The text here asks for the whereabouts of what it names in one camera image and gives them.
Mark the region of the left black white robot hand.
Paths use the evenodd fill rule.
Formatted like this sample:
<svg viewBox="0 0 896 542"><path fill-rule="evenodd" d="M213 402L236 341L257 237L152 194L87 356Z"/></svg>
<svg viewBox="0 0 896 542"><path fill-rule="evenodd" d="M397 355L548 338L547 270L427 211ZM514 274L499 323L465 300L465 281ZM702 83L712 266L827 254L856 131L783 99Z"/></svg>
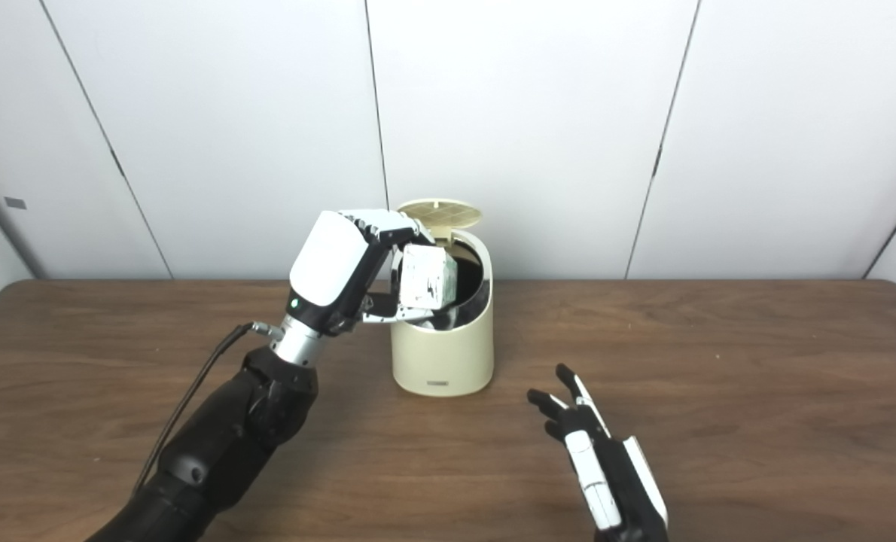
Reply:
<svg viewBox="0 0 896 542"><path fill-rule="evenodd" d="M434 275L410 278L410 246L431 249ZM388 209L322 212L289 273L284 322L339 336L361 322L424 321L454 302L454 267L420 220Z"/></svg>

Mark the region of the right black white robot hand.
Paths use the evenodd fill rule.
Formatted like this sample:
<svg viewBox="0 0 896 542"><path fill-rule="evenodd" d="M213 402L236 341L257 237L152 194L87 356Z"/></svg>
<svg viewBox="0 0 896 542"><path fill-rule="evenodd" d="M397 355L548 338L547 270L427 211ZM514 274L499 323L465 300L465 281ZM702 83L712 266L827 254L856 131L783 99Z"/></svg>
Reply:
<svg viewBox="0 0 896 542"><path fill-rule="evenodd" d="M547 421L544 430L566 453L595 523L595 541L668 541L669 514L636 436L612 435L579 375L565 364L555 374L571 392L562 401L531 388L527 399Z"/></svg>

